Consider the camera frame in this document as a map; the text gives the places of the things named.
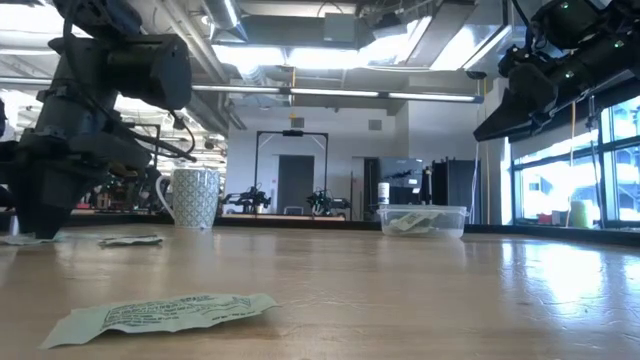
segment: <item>yellow object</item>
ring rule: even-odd
[[[589,214],[590,205],[591,202],[588,200],[578,200],[571,202],[571,210],[569,216],[571,217],[571,224],[573,227],[584,229],[591,228],[591,225],[593,225],[593,217],[591,217]]]

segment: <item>table surface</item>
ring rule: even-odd
[[[0,247],[2,359],[639,359],[640,252],[502,235],[130,225]],[[101,249],[100,234],[165,237]],[[263,315],[38,350],[71,309],[268,293]]]

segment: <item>door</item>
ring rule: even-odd
[[[314,157],[280,155],[278,168],[278,214],[286,207],[301,207],[305,215],[311,215],[307,197],[313,193]]]

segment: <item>paper wrapper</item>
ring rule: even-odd
[[[143,235],[143,236],[107,238],[98,242],[98,245],[104,246],[104,247],[130,246],[130,245],[158,245],[161,242],[162,242],[162,239],[155,235]]]
[[[35,234],[0,236],[0,245],[29,246],[29,245],[47,244],[47,243],[52,243],[57,241],[59,241],[58,238],[36,239]]]
[[[85,344],[107,330],[146,333],[207,328],[259,315],[277,305],[266,294],[199,294],[77,309],[58,321],[40,348]]]

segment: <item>window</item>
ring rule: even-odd
[[[592,130],[590,133],[584,133],[573,138],[573,151],[586,149],[591,147],[591,140],[593,144],[598,143],[598,130]],[[523,156],[515,161],[516,164],[527,164],[530,162],[542,160],[551,156],[558,156],[562,154],[568,154],[571,151],[571,139],[561,141],[553,144],[551,147],[542,149],[533,154]]]
[[[598,179],[600,166],[596,165]],[[528,186],[522,187],[520,194],[521,214],[525,219],[537,219],[538,215],[551,215],[553,211],[567,211],[569,199],[582,200],[587,204],[590,217],[600,219],[596,174],[591,156],[569,161],[557,161],[550,164],[525,168],[519,171],[520,181]]]
[[[604,142],[614,142],[640,135],[638,110],[640,110],[640,97],[612,106],[609,111],[603,113]]]
[[[596,126],[599,131],[514,159],[516,219],[526,224],[562,224],[554,211],[565,212],[570,201],[584,201],[588,217],[594,220],[601,218],[598,204],[602,204],[602,223],[608,228],[640,227],[639,113],[640,96],[604,109]],[[569,165],[571,145],[573,166]]]
[[[622,221],[640,221],[640,146],[605,153],[606,164],[610,164],[606,161],[608,158],[615,160],[612,160],[614,166],[607,166],[613,175],[614,186],[609,189],[615,208],[613,217]]]

